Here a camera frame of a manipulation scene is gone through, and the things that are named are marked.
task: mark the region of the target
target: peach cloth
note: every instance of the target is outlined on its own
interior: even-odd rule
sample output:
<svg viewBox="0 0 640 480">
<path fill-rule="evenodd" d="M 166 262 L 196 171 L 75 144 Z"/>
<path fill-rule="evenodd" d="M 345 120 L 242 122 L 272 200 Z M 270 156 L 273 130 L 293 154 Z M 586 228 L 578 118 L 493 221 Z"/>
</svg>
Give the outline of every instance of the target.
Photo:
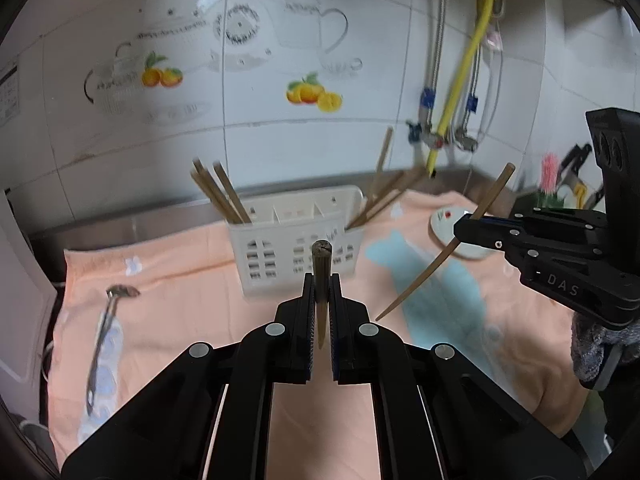
<svg viewBox="0 0 640 480">
<path fill-rule="evenodd" d="M 453 192 L 409 192 L 399 203 L 399 218 L 388 210 L 366 227 L 356 275 L 342 280 L 345 297 L 367 305 L 371 318 L 399 291 L 389 270 L 366 257 L 367 247 L 397 231 L 407 242 L 437 254 L 441 247 L 428 230 L 431 213 L 445 205 L 474 207 Z M 140 272 L 127 276 L 126 261 L 131 258 L 140 264 Z M 66 262 L 66 293 L 54 330 L 49 375 L 49 429 L 61 466 L 79 445 L 86 378 L 108 286 L 126 283 L 141 292 L 118 306 L 124 335 L 117 367 L 118 407 L 193 342 L 207 341 L 216 348 L 240 341 L 248 331 L 272 321 L 278 304 L 292 297 L 243 296 L 223 223 L 128 247 L 67 251 Z M 551 431 L 566 433 L 587 394 L 572 372 L 571 311 L 520 285 L 518 271 L 508 272 L 502 253 L 463 263 L 479 283 L 486 321 L 504 334 L 496 356 L 512 372 L 518 400 Z M 382 325 L 411 343 L 402 308 Z M 322 351 L 316 346 L 310 383 L 274 387 L 268 478 L 380 478 L 369 386 L 334 383 L 328 346 Z"/>
</svg>

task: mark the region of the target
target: towel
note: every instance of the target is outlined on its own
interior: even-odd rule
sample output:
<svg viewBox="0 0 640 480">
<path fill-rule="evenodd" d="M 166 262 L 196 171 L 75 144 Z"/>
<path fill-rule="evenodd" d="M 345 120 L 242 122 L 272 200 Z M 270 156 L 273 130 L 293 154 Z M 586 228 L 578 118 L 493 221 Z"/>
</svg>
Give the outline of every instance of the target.
<svg viewBox="0 0 640 480">
<path fill-rule="evenodd" d="M 408 192 L 368 224 L 356 273 L 341 280 L 343 295 L 367 305 L 370 318 L 382 312 L 441 250 L 428 224 L 446 205 L 474 208 L 457 193 Z M 65 256 L 66 291 L 48 385 L 49 429 L 60 465 L 190 344 L 218 348 L 240 341 L 272 321 L 280 302 L 300 294 L 245 298 L 223 223 Z M 452 257 L 381 324 L 425 348 L 452 343 L 562 435 L 587 394 L 572 371 L 572 312 L 520 285 L 518 276 L 497 251 L 481 261 Z M 105 290 L 116 283 L 133 285 L 141 295 L 118 304 L 100 352 L 89 417 L 86 378 Z M 316 348 L 311 382 L 275 385 L 269 478 L 375 479 L 377 456 L 370 388 L 334 383 L 328 346 Z"/>
</svg>

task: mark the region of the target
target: silver screw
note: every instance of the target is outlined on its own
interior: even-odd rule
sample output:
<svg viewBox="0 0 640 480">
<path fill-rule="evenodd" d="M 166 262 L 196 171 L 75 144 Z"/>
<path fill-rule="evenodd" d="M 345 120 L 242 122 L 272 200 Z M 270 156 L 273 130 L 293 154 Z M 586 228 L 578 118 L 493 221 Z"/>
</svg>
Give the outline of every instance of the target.
<svg viewBox="0 0 640 480">
<path fill-rule="evenodd" d="M 189 347 L 189 355 L 191 357 L 204 357 L 209 353 L 209 347 L 204 343 L 196 343 Z"/>
<path fill-rule="evenodd" d="M 358 332 L 362 335 L 373 336 L 380 332 L 380 330 L 373 323 L 363 323 L 358 327 Z"/>
<path fill-rule="evenodd" d="M 281 335 L 284 334 L 284 325 L 282 323 L 269 323 L 265 328 L 264 331 L 268 334 L 268 335 Z"/>
<path fill-rule="evenodd" d="M 440 359 L 451 359 L 456 354 L 456 351 L 449 345 L 438 345 L 436 346 L 436 355 Z"/>
</svg>

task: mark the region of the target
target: orange fruit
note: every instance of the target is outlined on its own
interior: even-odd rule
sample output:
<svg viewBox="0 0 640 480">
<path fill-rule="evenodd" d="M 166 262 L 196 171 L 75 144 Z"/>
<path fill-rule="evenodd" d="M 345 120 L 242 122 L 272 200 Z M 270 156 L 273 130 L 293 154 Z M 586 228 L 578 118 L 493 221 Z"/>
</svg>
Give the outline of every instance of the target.
<svg viewBox="0 0 640 480">
<path fill-rule="evenodd" d="M 318 97 L 318 108 L 323 112 L 337 112 L 342 107 L 342 96 L 333 92 L 324 92 Z"/>
<path fill-rule="evenodd" d="M 182 72 L 177 68 L 167 68 L 162 70 L 160 82 L 165 88 L 178 86 L 182 82 Z"/>
<path fill-rule="evenodd" d="M 300 96 L 301 86 L 302 85 L 298 85 L 293 90 L 287 91 L 287 99 L 290 103 L 294 105 L 299 105 L 302 102 L 302 97 Z"/>
<path fill-rule="evenodd" d="M 156 86 L 162 73 L 157 68 L 147 68 L 142 74 L 142 84 L 147 87 Z"/>
<path fill-rule="evenodd" d="M 302 83 L 298 85 L 300 88 L 300 99 L 308 105 L 318 102 L 318 98 L 324 93 L 322 85 L 313 85 L 311 83 Z"/>
</svg>

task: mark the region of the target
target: yellow pipe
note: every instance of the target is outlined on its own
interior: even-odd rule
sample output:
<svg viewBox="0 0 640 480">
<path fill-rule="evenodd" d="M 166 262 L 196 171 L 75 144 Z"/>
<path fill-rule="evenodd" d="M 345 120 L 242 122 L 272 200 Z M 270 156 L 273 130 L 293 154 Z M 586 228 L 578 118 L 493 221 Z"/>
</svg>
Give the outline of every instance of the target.
<svg viewBox="0 0 640 480">
<path fill-rule="evenodd" d="M 447 100 L 447 104 L 444 107 L 444 112 L 442 113 L 442 117 L 440 118 L 440 123 L 438 124 L 438 129 L 436 133 L 444 137 L 447 133 L 447 128 L 453 118 L 453 114 L 456 111 L 456 105 L 458 104 L 458 100 L 460 99 L 460 94 L 462 94 L 462 89 L 465 85 L 466 76 L 469 73 L 469 69 L 471 69 L 471 63 L 474 60 L 474 56 L 476 54 L 476 50 L 478 50 L 478 46 L 482 41 L 482 38 L 486 34 L 486 29 L 489 26 L 489 20 L 491 19 L 491 14 L 494 10 L 494 0 L 484 0 L 484 6 L 482 8 L 482 14 L 480 15 L 480 19 L 476 24 L 476 30 L 471 38 L 471 43 L 465 52 L 465 57 L 462 58 L 462 63 L 458 67 L 458 73 L 456 74 L 456 78 L 453 81 L 453 86 L 449 93 L 449 99 Z M 430 150 L 429 156 L 427 157 L 427 172 L 429 176 L 433 174 L 433 170 L 436 166 L 436 159 L 438 158 L 438 150 Z"/>
</svg>

